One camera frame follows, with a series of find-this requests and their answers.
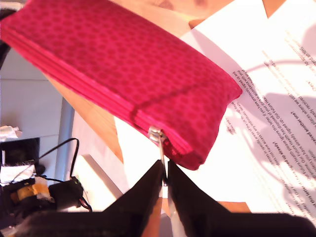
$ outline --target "pink zipper pouch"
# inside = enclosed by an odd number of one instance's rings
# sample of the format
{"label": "pink zipper pouch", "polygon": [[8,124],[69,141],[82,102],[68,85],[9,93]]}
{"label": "pink zipper pouch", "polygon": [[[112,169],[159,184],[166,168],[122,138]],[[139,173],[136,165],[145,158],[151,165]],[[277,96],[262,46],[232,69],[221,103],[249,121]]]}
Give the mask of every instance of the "pink zipper pouch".
{"label": "pink zipper pouch", "polygon": [[165,154],[192,170],[242,93],[208,58],[108,0],[32,0],[1,21],[1,39],[143,134],[161,128]]}

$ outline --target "wooden table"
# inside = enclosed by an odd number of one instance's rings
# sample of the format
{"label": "wooden table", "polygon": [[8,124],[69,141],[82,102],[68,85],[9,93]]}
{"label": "wooden table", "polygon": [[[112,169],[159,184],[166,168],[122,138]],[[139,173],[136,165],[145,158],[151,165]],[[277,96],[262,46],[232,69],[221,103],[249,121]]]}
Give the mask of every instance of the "wooden table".
{"label": "wooden table", "polygon": [[[113,0],[123,7],[143,16],[166,31],[181,37],[191,28],[208,18],[233,0]],[[285,0],[263,0],[270,17]],[[52,78],[49,81],[73,106],[78,114],[103,139],[106,145],[123,162],[114,117],[104,109],[70,91]],[[249,212],[245,203],[221,202],[234,212]]]}

